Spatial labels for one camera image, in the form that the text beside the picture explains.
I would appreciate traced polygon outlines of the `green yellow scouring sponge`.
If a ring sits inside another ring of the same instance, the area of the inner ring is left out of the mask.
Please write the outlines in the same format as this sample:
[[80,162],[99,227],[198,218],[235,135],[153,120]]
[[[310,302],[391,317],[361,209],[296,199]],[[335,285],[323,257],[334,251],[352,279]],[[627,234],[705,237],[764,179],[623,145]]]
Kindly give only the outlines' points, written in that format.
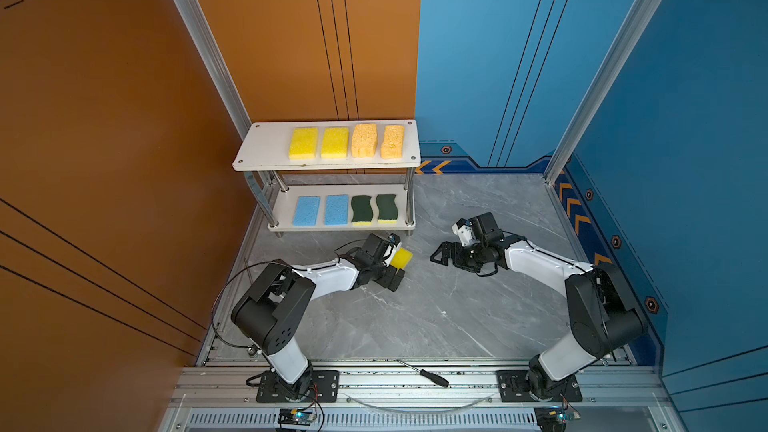
[[369,195],[355,195],[351,198],[353,226],[371,225],[374,218],[374,211],[371,204],[372,198]]
[[396,194],[379,194],[376,196],[378,208],[377,222],[379,224],[396,224],[399,218],[399,209],[396,204]]

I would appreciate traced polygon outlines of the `blue sponge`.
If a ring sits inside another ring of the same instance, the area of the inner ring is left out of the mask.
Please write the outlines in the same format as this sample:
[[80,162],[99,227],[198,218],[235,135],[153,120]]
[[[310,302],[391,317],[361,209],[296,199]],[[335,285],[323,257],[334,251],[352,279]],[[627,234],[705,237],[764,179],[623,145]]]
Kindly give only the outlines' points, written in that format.
[[348,212],[348,195],[328,195],[325,202],[324,225],[329,227],[347,225]]
[[317,224],[319,208],[319,196],[300,196],[296,202],[292,225],[294,227],[314,227]]

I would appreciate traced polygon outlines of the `orange yellow sponge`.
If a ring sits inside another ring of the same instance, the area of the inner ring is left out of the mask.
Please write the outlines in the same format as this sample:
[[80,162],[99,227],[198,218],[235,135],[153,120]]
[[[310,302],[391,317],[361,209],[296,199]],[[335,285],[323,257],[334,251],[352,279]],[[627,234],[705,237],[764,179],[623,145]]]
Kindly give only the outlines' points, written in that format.
[[359,123],[355,125],[351,142],[351,156],[353,158],[374,158],[377,145],[378,127],[375,123]]
[[404,136],[404,126],[386,125],[384,128],[383,141],[380,147],[381,158],[385,160],[401,159],[403,155]]

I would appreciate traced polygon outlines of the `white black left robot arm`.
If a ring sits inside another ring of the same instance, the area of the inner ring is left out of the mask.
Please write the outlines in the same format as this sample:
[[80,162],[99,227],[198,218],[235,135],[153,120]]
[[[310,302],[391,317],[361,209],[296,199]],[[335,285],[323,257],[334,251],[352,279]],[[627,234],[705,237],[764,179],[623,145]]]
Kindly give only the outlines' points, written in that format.
[[396,261],[403,257],[398,235],[371,233],[329,262],[295,266],[270,261],[234,305],[230,320],[266,358],[278,382],[302,396],[311,386],[312,364],[295,334],[309,304],[370,282],[396,291],[405,268]]

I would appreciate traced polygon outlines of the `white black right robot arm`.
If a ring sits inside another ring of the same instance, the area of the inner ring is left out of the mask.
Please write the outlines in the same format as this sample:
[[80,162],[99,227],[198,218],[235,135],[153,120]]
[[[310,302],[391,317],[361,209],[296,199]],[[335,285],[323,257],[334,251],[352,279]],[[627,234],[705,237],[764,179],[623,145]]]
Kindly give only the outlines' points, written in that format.
[[492,213],[460,219],[458,238],[445,241],[430,261],[453,265],[482,277],[491,264],[526,275],[566,299],[569,331],[529,361],[525,380],[515,384],[532,399],[564,399],[576,374],[610,352],[646,334],[648,321],[622,270],[612,263],[592,265],[543,249],[522,235],[502,230]]

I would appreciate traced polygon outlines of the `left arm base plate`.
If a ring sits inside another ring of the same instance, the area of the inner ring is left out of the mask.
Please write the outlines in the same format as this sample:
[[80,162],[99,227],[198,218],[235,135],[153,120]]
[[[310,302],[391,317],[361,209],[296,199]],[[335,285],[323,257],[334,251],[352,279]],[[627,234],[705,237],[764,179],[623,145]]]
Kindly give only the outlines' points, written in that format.
[[289,384],[276,372],[267,371],[259,380],[258,403],[312,402],[335,403],[339,391],[338,370],[305,371],[297,382]]

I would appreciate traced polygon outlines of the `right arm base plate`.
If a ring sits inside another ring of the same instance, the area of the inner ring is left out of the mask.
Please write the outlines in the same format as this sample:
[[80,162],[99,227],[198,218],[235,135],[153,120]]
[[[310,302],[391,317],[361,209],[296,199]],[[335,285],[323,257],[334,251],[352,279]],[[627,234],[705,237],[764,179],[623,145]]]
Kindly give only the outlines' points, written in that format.
[[505,403],[583,401],[574,374],[553,381],[535,370],[499,370],[496,379],[501,400]]

